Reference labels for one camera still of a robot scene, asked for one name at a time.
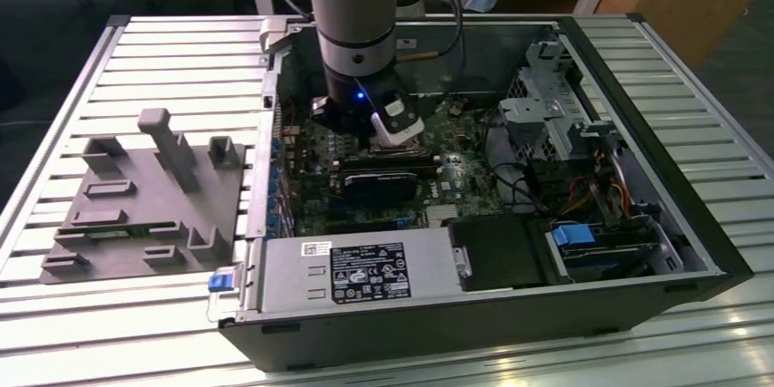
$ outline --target slotted metal surface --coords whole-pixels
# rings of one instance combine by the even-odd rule
[[[771,165],[671,53],[623,17],[579,23],[757,272],[703,303],[634,331],[526,343],[322,372],[258,371],[207,317],[208,274],[83,284],[35,283],[43,255],[85,172],[89,136],[152,147],[136,112],[164,104],[188,143],[230,135],[252,145],[262,78],[258,17],[135,18],[85,72],[73,118],[0,251],[0,384],[286,384],[599,386],[759,385],[774,361],[774,183]],[[603,104],[590,87],[599,113]],[[252,154],[240,196],[244,234]],[[235,258],[244,249],[238,242]],[[226,299],[228,306],[235,299]]]

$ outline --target blue clip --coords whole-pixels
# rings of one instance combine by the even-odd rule
[[[556,245],[593,244],[597,242],[587,224],[568,224],[551,231]]]
[[[234,274],[215,274],[207,282],[207,290],[214,294],[234,290]]]

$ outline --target black side panel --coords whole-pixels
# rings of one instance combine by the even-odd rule
[[[284,372],[625,331],[722,281],[710,277],[671,282],[669,288],[629,285],[511,299],[490,294],[478,303],[400,309],[363,303],[382,309],[219,331],[260,370]],[[675,285],[687,290],[667,292]]]
[[[634,141],[651,164],[658,179],[671,194],[677,207],[687,219],[697,237],[702,241],[721,270],[733,275],[733,278],[717,289],[713,289],[713,293],[705,295],[705,297],[717,295],[751,278],[754,275],[753,270],[747,266],[737,247],[731,244],[723,228],[710,213],[710,209],[703,204],[699,195],[686,180],[675,161],[666,151],[665,145],[653,132],[651,126],[639,114],[621,83],[615,80],[615,76],[594,49],[578,22],[572,17],[563,17],[560,26],[578,51],[581,61],[590,70],[590,79],[599,84],[605,97],[610,101],[626,129],[634,137]]]

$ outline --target warning label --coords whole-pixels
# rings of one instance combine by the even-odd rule
[[[408,298],[403,244],[330,249],[331,298],[336,304]]]

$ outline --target white sticker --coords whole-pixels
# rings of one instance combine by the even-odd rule
[[[327,242],[303,242],[302,256],[327,256],[330,254],[331,243]]]

